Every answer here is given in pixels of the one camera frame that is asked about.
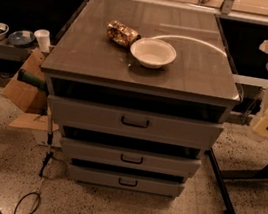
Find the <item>grey bottom drawer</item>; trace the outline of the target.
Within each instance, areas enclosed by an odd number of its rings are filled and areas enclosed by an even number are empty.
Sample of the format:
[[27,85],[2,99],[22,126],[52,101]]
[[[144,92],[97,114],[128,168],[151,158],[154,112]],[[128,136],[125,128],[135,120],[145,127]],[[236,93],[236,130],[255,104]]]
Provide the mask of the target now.
[[168,197],[177,197],[184,190],[184,185],[178,182],[100,171],[75,165],[70,165],[68,172],[69,178],[74,181]]

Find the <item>grey drawer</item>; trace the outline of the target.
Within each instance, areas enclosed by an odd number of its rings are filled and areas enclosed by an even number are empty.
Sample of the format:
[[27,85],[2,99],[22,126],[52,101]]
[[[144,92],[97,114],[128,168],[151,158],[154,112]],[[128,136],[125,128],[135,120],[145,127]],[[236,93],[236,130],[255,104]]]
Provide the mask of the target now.
[[130,138],[209,149],[223,127],[200,120],[118,108],[68,98],[48,97],[52,118],[59,125]]
[[191,160],[190,158],[77,141],[65,137],[61,138],[60,144],[63,153],[71,159],[176,176],[190,178],[201,166],[201,161],[197,159]]
[[178,182],[100,171],[75,165],[70,165],[68,172],[69,178],[74,181],[168,197],[177,197],[184,190],[184,185]]

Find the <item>grey middle drawer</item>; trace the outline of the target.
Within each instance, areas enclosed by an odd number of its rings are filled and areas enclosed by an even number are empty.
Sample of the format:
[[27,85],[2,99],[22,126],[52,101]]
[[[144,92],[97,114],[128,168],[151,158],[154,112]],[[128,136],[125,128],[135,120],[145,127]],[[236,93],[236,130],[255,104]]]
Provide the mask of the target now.
[[77,141],[65,137],[61,138],[60,144],[63,153],[71,159],[176,176],[190,178],[201,166],[201,161],[197,159],[191,160],[190,158]]

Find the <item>grey top drawer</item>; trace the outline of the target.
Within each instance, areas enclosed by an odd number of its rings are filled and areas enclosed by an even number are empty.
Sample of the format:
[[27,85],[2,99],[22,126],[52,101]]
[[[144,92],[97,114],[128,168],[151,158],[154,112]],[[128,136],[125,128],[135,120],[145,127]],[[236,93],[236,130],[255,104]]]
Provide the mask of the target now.
[[200,120],[118,108],[68,98],[48,97],[52,118],[59,125],[130,138],[209,149],[223,127]]

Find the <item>glass jar with snacks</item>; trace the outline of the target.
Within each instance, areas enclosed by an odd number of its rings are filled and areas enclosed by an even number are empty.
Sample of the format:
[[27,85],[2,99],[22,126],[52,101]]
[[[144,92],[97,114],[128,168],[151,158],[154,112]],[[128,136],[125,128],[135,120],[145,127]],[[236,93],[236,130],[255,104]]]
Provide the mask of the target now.
[[107,37],[124,48],[130,48],[134,42],[141,39],[136,30],[131,29],[119,20],[112,20],[107,25]]

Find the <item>cardboard box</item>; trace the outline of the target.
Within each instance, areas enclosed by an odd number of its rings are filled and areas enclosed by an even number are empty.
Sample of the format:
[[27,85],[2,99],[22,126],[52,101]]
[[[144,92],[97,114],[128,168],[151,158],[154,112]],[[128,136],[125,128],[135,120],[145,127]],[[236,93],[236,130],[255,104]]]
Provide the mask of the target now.
[[[41,65],[45,59],[45,55],[36,48],[20,69],[25,69],[45,82],[45,76],[41,70]],[[39,132],[47,131],[48,117],[44,114],[44,111],[47,110],[47,95],[35,86],[18,81],[19,70],[3,89],[5,97],[22,110],[22,113],[11,121],[10,127],[27,128]]]

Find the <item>white paper cup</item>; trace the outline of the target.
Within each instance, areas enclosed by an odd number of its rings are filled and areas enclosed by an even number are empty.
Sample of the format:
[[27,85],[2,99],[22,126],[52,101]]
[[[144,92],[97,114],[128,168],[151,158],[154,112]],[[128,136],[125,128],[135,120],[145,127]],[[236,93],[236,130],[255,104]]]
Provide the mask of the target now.
[[34,36],[36,37],[36,40],[38,42],[39,49],[45,53],[50,52],[49,46],[51,46],[51,44],[49,33],[50,32],[47,31],[47,29],[39,29],[34,32]]

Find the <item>blue bowl on shelf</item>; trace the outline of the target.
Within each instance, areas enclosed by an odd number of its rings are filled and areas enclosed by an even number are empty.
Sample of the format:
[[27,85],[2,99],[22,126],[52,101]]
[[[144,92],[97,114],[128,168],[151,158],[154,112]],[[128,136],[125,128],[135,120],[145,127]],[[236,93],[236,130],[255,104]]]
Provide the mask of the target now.
[[32,31],[28,30],[20,30],[13,32],[11,35],[8,36],[7,40],[11,45],[17,48],[25,48],[32,45],[33,41],[35,40],[35,36]]

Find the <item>black table leg frame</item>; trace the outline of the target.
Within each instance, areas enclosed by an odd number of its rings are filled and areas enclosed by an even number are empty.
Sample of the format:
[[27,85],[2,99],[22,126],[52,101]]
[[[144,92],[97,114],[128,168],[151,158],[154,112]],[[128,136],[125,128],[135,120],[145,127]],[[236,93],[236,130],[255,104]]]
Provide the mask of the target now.
[[229,197],[229,192],[225,184],[226,180],[268,180],[268,164],[262,170],[224,170],[222,171],[218,165],[215,153],[212,149],[206,152],[209,157],[212,170],[220,189],[221,197],[225,204],[225,214],[236,214],[234,207]]

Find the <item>green handled tool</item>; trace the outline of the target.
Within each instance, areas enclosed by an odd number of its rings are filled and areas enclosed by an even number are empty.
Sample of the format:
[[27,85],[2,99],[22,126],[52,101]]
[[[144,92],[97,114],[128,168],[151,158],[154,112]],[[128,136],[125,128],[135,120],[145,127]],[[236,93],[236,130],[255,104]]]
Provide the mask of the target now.
[[30,72],[27,72],[25,69],[19,70],[17,80],[30,84],[31,86],[35,86],[37,89],[48,93],[48,87],[46,83],[43,80],[39,79],[37,76],[31,74]]

